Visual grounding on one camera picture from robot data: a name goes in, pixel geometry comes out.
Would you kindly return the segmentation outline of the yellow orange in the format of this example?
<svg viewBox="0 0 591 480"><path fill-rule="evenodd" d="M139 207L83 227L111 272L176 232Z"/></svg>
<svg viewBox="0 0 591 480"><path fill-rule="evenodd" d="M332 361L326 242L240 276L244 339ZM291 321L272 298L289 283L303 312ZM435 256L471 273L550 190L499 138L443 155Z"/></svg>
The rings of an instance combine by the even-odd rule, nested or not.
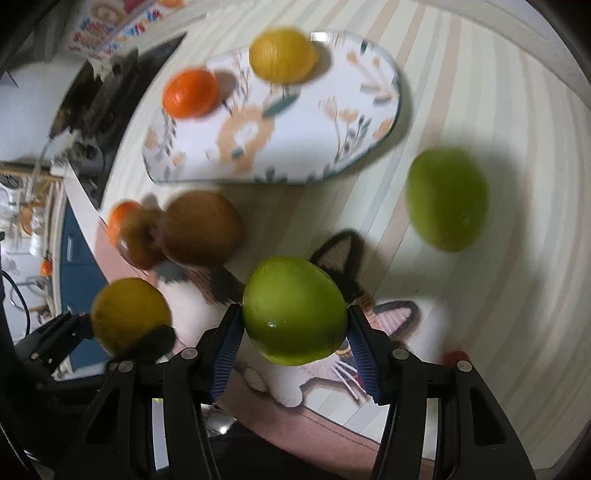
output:
<svg viewBox="0 0 591 480"><path fill-rule="evenodd" d="M294 28L266 30L249 46L252 71L273 84L301 83L317 63L318 53L314 43Z"/></svg>
<svg viewBox="0 0 591 480"><path fill-rule="evenodd" d="M90 320L94 337L115 356L161 326L171 326L171 311L158 289L141 278L124 278L96 295Z"/></svg>

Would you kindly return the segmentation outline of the dark red apple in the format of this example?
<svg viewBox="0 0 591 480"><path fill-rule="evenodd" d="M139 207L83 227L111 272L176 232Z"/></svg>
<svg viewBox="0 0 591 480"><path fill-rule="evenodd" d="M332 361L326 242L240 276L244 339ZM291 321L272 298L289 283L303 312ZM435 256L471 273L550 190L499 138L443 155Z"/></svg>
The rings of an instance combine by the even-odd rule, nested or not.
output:
<svg viewBox="0 0 591 480"><path fill-rule="evenodd" d="M121 221L116 248L134 268L150 270L165 259L157 243L161 215L159 208L139 207Z"/></svg>

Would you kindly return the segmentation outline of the orange tangerine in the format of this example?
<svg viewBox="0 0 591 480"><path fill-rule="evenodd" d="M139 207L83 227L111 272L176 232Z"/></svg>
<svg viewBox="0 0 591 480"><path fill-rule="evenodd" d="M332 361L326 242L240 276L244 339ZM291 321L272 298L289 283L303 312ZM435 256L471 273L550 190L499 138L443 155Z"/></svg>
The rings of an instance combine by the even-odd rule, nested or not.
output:
<svg viewBox="0 0 591 480"><path fill-rule="evenodd" d="M163 89L162 107L174 119L202 117L219 101L218 81L206 69L187 69L171 78Z"/></svg>
<svg viewBox="0 0 591 480"><path fill-rule="evenodd" d="M125 200L117 203L110 211L107 221L107 235L110 244L117 246L118 237L123 221L128 214L140 208L140 204L133 200Z"/></svg>

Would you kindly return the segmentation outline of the green apple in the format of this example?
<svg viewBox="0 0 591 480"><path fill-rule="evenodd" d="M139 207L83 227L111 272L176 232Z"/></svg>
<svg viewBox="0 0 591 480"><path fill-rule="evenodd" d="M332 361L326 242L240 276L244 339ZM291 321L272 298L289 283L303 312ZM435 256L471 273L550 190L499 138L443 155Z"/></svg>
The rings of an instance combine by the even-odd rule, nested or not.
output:
<svg viewBox="0 0 591 480"><path fill-rule="evenodd" d="M469 248L483 231L489 186L467 151L433 148L412 162L406 199L417 234L440 250L456 253Z"/></svg>
<svg viewBox="0 0 591 480"><path fill-rule="evenodd" d="M320 267L290 256L267 258L242 295L249 339L266 360L300 366L335 353L346 338L346 301Z"/></svg>

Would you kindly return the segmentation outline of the red cherry tomato right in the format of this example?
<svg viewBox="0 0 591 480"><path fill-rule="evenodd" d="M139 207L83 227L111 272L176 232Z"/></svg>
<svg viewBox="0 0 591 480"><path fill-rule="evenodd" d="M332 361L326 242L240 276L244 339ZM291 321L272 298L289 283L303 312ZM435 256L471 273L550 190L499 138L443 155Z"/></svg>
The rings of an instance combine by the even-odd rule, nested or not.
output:
<svg viewBox="0 0 591 480"><path fill-rule="evenodd" d="M442 364L447 367L455 367L460 361L471 362L471 359L465 352L456 350L446 353L443 357Z"/></svg>

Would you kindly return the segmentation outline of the blue kitchen cabinet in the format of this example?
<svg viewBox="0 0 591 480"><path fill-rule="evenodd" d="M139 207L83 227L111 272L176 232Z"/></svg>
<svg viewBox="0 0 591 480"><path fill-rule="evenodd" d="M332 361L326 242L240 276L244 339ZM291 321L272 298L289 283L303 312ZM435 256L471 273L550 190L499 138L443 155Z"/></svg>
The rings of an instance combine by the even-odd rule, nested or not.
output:
<svg viewBox="0 0 591 480"><path fill-rule="evenodd" d="M89 313L96 294L107 281L69 203L65 207L59 271L62 309L72 314ZM74 371L104 364L109 358L96 339L83 339L69 356Z"/></svg>

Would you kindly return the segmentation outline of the small orange on counter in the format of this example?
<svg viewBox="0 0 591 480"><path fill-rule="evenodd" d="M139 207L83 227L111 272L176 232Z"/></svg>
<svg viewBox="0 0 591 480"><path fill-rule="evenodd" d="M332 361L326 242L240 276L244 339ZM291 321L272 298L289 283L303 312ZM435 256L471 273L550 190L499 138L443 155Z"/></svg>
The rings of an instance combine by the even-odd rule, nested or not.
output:
<svg viewBox="0 0 591 480"><path fill-rule="evenodd" d="M49 258L45 258L42 260L40 265L40 275L43 277L50 277L53 272L53 263L52 260Z"/></svg>

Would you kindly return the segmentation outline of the cat shaped coaster mat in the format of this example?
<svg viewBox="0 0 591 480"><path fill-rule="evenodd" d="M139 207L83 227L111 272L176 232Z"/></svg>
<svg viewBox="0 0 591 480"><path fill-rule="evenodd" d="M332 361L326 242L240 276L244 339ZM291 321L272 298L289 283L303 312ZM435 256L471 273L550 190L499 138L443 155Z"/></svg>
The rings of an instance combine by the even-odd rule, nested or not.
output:
<svg viewBox="0 0 591 480"><path fill-rule="evenodd" d="M226 268L188 268L166 261L155 283L166 299L177 345L197 344L231 304L245 312L235 369L252 390L280 406L304 402L311 382L338 384L353 398L365 391L346 340L346 307L361 308L370 327L401 341L420 318L411 300L377 302L358 280L363 239L355 230L332 236L307 260L271 256L242 282Z"/></svg>

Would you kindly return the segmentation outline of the dish rack with utensils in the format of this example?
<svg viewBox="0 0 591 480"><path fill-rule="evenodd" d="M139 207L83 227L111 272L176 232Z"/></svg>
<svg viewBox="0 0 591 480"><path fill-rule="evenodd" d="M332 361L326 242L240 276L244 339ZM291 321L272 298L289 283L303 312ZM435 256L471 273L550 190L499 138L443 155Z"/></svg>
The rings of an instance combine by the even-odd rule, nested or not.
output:
<svg viewBox="0 0 591 480"><path fill-rule="evenodd" d="M62 181L44 168L1 166L1 279L12 311L30 330L52 310L52 275L40 275L52 260L51 229Z"/></svg>

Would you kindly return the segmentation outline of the black gas stove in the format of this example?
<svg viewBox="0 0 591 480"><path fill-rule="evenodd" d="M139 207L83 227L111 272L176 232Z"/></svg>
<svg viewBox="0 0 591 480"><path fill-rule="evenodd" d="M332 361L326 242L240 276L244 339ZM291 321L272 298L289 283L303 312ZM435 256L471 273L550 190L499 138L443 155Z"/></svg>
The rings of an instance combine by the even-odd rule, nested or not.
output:
<svg viewBox="0 0 591 480"><path fill-rule="evenodd" d="M102 204L119 145L140 100L184 37L180 34L143 53L132 48L115 56L104 77L86 61L65 94L49 138L74 135L63 154L94 208Z"/></svg>

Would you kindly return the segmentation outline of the striped table cloth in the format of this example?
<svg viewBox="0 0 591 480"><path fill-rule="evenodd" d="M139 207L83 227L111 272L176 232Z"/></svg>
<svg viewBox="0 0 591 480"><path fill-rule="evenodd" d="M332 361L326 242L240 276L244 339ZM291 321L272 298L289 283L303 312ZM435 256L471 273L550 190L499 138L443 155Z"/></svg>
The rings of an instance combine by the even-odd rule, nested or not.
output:
<svg viewBox="0 0 591 480"><path fill-rule="evenodd" d="M370 304L414 300L409 348L467 354L553 474L590 420L589 108L503 37L420 1L246 1L193 25L164 73L283 25L385 47L403 109L370 123L374 157L332 180L228 188L249 225L229 268L243 278L356 231Z"/></svg>

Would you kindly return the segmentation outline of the floral oval ceramic plate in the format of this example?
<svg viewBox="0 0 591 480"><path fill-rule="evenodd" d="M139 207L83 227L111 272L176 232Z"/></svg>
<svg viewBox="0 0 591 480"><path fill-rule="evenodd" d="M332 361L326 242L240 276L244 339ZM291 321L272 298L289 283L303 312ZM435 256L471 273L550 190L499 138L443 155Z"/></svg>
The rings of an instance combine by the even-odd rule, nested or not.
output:
<svg viewBox="0 0 591 480"><path fill-rule="evenodd" d="M339 30L311 32L315 71L273 85L240 47L209 58L226 92L204 117L165 110L147 128L142 160L156 184L310 184L340 174L386 139L402 105L400 69L387 49Z"/></svg>

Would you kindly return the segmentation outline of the colourful wall sticker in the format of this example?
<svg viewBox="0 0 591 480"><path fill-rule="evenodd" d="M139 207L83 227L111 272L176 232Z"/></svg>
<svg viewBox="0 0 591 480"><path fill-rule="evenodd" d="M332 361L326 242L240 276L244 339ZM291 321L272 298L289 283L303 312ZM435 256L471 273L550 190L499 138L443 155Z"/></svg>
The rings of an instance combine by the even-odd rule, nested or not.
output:
<svg viewBox="0 0 591 480"><path fill-rule="evenodd" d="M148 27L182 9L183 0L76 1L61 48L89 59L105 60Z"/></svg>

